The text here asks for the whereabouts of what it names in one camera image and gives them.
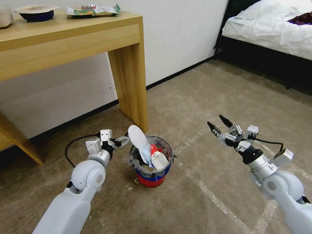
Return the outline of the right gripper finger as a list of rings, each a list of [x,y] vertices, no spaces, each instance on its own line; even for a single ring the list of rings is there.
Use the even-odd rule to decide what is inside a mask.
[[[225,118],[222,115],[219,115],[219,118],[224,123],[224,125],[229,128],[229,133],[231,135],[241,136],[243,134],[243,131],[239,125],[232,123],[229,119]]]
[[[228,133],[222,133],[214,124],[210,122],[207,122],[207,124],[219,143],[225,146],[231,146],[231,143],[229,143],[230,140],[228,139],[228,136],[230,135]]]

